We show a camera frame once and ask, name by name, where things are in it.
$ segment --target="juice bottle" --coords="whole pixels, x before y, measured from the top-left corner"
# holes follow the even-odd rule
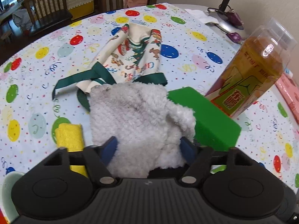
[[[245,40],[206,97],[228,116],[239,115],[280,78],[296,44],[272,18]]]

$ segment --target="pink package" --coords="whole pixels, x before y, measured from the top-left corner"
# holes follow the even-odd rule
[[[296,83],[283,73],[275,85],[291,109],[297,124],[299,124],[299,89]]]

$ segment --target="white fluffy cloth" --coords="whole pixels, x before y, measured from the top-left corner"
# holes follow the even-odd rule
[[[118,147],[108,165],[115,177],[146,178],[156,167],[183,166],[179,144],[193,140],[192,109],[167,99],[162,85],[138,82],[104,84],[90,92],[92,140],[103,145],[111,136]]]

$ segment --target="green sponge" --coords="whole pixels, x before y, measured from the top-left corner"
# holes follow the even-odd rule
[[[234,147],[241,132],[240,126],[192,87],[168,92],[168,99],[193,109],[196,119],[195,139],[216,151]]]

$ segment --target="beige wall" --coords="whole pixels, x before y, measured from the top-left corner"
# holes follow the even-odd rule
[[[222,0],[158,0],[158,2],[218,7]],[[248,32],[266,24],[271,17],[274,17],[299,43],[299,0],[231,0],[229,5],[240,15]],[[289,68],[299,83],[299,45],[292,53]]]

